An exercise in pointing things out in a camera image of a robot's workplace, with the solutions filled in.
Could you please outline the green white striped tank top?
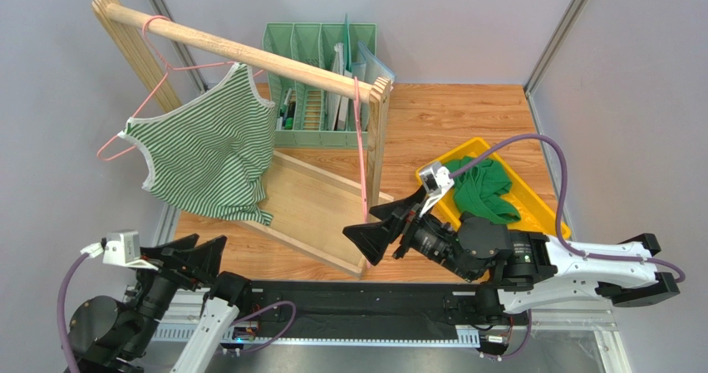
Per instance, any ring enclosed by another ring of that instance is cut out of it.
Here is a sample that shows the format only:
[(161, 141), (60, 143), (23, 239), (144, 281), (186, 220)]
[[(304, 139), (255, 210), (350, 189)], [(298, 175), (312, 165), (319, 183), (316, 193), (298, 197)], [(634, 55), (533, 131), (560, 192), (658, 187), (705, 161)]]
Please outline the green white striped tank top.
[(118, 136), (145, 158), (143, 190), (207, 218), (269, 225), (260, 208), (273, 161), (274, 102), (260, 96), (251, 66), (236, 63), (212, 89), (152, 118), (130, 118)]

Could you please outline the pink wire hanger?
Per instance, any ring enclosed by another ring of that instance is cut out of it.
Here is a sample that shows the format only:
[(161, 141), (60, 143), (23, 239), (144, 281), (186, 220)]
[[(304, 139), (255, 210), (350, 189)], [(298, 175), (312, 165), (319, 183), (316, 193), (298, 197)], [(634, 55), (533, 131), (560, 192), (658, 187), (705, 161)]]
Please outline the pink wire hanger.
[(356, 139), (357, 139), (357, 153), (359, 159), (360, 168), (360, 186), (361, 186), (361, 215), (362, 222), (366, 223), (368, 221), (368, 200), (366, 196), (366, 166), (364, 162), (364, 147), (362, 139), (362, 126), (361, 126), (361, 92), (359, 87), (359, 80), (356, 76), (353, 77), (354, 87), (355, 87), (355, 97), (353, 103), (353, 111), (355, 117), (356, 126)]

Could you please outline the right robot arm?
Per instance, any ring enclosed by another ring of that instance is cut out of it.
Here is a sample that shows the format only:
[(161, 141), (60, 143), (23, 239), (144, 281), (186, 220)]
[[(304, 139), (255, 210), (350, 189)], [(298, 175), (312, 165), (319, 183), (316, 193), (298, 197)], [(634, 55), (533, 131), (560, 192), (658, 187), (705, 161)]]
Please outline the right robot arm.
[(466, 282), (480, 280), (461, 307), (470, 321), (496, 323), (558, 302), (608, 299), (615, 307), (656, 305), (679, 294), (678, 281), (650, 258), (658, 242), (645, 233), (620, 244), (589, 244), (608, 260), (570, 252), (559, 238), (510, 229), (469, 213), (459, 228), (424, 211), (425, 190), (371, 208), (377, 219), (342, 232), (377, 265), (391, 243), (395, 259), (415, 250)]

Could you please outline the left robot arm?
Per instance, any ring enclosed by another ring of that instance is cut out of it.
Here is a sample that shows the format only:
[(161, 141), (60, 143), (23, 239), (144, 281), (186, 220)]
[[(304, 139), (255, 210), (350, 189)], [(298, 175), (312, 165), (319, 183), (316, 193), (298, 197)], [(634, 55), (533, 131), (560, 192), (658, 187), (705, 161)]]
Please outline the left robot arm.
[[(227, 328), (250, 305), (252, 283), (219, 270), (227, 238), (206, 243), (194, 233), (158, 247), (140, 246), (135, 230), (108, 233), (81, 250), (62, 280), (57, 298), (57, 326), (69, 372), (138, 372), (132, 361), (145, 355), (179, 290), (205, 289), (198, 326), (174, 372), (203, 372)], [(66, 291), (78, 267), (101, 257), (105, 265), (135, 270), (137, 290), (127, 302), (97, 296), (66, 317)]]

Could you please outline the wooden clothes rack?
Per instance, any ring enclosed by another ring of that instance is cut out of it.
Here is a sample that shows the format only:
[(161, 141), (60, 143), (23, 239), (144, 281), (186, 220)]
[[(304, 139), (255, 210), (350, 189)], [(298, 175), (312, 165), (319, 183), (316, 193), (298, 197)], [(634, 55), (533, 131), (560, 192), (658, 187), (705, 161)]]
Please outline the wooden clothes rack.
[[(362, 276), (367, 261), (342, 230), (368, 220), (368, 209), (384, 199), (388, 79), (357, 81), (137, 12), (119, 0), (93, 0), (92, 9), (164, 111), (153, 118), (134, 114), (118, 134), (144, 156), (146, 191), (178, 210), (234, 222)], [(168, 82), (170, 65), (149, 43), (148, 32), (223, 56), (227, 75), (182, 103)], [(369, 105), (369, 130), (358, 139), (359, 182), (276, 150), (279, 107), (259, 95), (254, 67), (295, 80), (300, 91), (318, 86)]]

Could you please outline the yellow plastic tray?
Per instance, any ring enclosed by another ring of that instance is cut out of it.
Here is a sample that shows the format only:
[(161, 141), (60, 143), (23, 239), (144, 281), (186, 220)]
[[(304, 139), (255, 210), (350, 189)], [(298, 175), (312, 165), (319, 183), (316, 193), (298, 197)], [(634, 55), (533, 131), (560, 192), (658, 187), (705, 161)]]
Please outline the yellow plastic tray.
[[(419, 177), (420, 171), (435, 161), (445, 164), (451, 160), (461, 160), (465, 156), (475, 158), (489, 148), (490, 145), (483, 138), (474, 137), (420, 166), (415, 171), (415, 179), (418, 184), (422, 184), (422, 180)], [(510, 191), (502, 195), (501, 199), (509, 202), (519, 211), (520, 220), (516, 223), (509, 223), (509, 229), (540, 232), (556, 236), (555, 211), (551, 209), (497, 153), (493, 153), (489, 158), (500, 162), (511, 180)], [(434, 206), (432, 212), (439, 220), (450, 223), (450, 225), (457, 230), (460, 227), (461, 212), (457, 209), (455, 204), (454, 193), (454, 190), (448, 192), (441, 201)]]

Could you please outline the mint green file organizer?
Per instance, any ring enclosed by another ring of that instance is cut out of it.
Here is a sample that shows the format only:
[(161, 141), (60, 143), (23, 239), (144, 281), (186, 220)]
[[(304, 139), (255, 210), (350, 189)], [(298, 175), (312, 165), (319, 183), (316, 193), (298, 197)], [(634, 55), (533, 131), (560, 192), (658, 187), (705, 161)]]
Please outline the mint green file organizer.
[[(377, 56), (375, 23), (270, 22), (264, 51), (316, 68), (356, 77), (372, 84), (396, 74)], [(275, 145), (278, 148), (355, 149), (357, 132), (353, 101), (285, 76), (268, 74), (269, 94), (279, 112)]]

